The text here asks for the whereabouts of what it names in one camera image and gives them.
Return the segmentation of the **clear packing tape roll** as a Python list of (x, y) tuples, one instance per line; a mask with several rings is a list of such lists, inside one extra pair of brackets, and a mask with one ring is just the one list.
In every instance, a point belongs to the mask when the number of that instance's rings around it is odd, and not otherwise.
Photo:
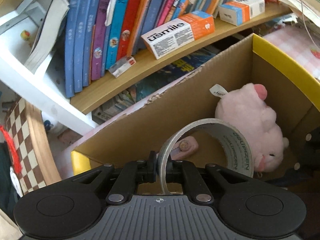
[(196, 138), (199, 149), (186, 157), (194, 164), (203, 167), (208, 163), (221, 166), (252, 177), (254, 164), (251, 148), (242, 133), (234, 126), (216, 118), (200, 119), (184, 126), (173, 134), (161, 147), (158, 155), (158, 175), (162, 192), (171, 194), (166, 182), (168, 160), (174, 145), (185, 135)]

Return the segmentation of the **yellow cardboard box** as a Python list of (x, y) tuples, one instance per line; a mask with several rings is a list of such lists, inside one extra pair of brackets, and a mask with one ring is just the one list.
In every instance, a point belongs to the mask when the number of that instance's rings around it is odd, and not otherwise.
[(267, 89), (266, 103), (277, 114), (277, 124), (290, 141), (279, 168), (263, 180), (282, 177), (303, 153), (306, 135), (319, 126), (319, 82), (300, 64), (258, 35), (250, 35), (176, 80), (149, 100), (93, 129), (72, 145), (99, 163), (121, 167), (158, 151), (187, 124), (212, 118), (218, 98), (210, 88), (226, 90), (247, 83)]

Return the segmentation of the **pink plush pig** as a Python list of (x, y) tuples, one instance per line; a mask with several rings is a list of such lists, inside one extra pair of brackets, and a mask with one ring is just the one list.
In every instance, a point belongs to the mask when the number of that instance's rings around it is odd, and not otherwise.
[(210, 92), (220, 98), (215, 117), (234, 126), (247, 140), (255, 172), (275, 171), (284, 159), (289, 140), (276, 123), (276, 112), (265, 103), (265, 86), (248, 83), (228, 92), (215, 84)]

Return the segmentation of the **wooden chessboard box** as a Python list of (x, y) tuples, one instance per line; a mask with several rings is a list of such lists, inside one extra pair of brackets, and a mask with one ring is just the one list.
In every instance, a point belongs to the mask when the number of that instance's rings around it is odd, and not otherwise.
[(21, 165), (17, 191), (23, 196), (61, 180), (49, 147), (41, 111), (23, 98), (15, 101), (4, 119)]

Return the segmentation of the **small red white packet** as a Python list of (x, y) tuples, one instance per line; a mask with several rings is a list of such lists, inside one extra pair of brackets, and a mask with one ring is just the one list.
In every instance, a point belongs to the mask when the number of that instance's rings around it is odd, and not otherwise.
[(119, 61), (112, 65), (108, 71), (115, 78), (118, 78), (119, 76), (121, 76), (121, 74), (130, 69), (134, 64), (136, 64), (136, 60), (134, 57), (122, 57)]

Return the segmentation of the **wooden bookshelf board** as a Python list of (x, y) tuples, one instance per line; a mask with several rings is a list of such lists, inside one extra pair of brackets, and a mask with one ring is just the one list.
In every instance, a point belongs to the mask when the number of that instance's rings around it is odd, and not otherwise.
[(118, 93), (185, 55), (225, 37), (289, 13), (291, 13), (289, 7), (269, 3), (266, 5), (263, 14), (239, 26), (231, 25), (216, 18), (214, 33), (178, 48), (159, 60), (155, 59), (147, 49), (138, 52), (135, 57), (136, 64), (121, 74), (120, 77), (114, 77), (110, 73), (105, 74), (104, 77), (92, 82), (82, 92), (71, 98), (71, 105), (80, 112), (88, 114)]

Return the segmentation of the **red tassel ornament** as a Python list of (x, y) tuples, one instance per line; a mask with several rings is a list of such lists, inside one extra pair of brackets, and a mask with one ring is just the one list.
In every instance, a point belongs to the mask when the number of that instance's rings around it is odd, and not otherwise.
[(10, 136), (10, 134), (8, 133), (8, 131), (6, 131), (2, 125), (0, 125), (0, 131), (3, 134), (5, 141), (7, 142), (8, 149), (11, 153), (11, 157), (13, 160), (14, 172), (16, 174), (20, 174), (22, 171), (22, 166), (21, 166), (20, 158), (18, 156), (18, 153), (17, 153), (15, 145), (14, 145), (14, 141), (13, 141), (12, 137)]

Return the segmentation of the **pile of clothes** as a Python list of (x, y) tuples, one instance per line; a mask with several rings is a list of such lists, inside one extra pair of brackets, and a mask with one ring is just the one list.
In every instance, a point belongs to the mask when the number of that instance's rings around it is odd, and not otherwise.
[(0, 145), (0, 206), (1, 210), (15, 222), (14, 208), (20, 196), (14, 188), (10, 176), (11, 161), (6, 142)]

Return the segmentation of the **orange white usmile box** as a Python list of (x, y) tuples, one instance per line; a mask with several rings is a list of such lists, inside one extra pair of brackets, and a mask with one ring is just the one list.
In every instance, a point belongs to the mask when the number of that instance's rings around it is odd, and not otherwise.
[(213, 16), (196, 10), (143, 34), (142, 40), (158, 60), (214, 31)]

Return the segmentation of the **row of books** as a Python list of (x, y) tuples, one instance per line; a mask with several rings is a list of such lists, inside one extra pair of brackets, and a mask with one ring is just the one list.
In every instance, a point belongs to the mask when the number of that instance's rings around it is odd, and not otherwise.
[(215, 19), (219, 6), (230, 1), (52, 0), (24, 65), (36, 71), (64, 35), (65, 90), (71, 98), (122, 57), (147, 49), (143, 34), (196, 10)]

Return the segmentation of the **pink cartoon table mat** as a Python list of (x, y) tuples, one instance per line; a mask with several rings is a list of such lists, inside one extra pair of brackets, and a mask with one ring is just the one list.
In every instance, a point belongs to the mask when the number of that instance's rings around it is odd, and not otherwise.
[(319, 49), (305, 29), (287, 26), (265, 35), (264, 39), (293, 58), (319, 81)]

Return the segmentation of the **small orange blue box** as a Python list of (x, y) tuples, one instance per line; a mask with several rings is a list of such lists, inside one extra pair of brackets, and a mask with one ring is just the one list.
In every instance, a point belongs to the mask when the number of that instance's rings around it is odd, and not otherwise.
[(239, 26), (265, 12), (264, 0), (233, 0), (219, 6), (220, 20)]

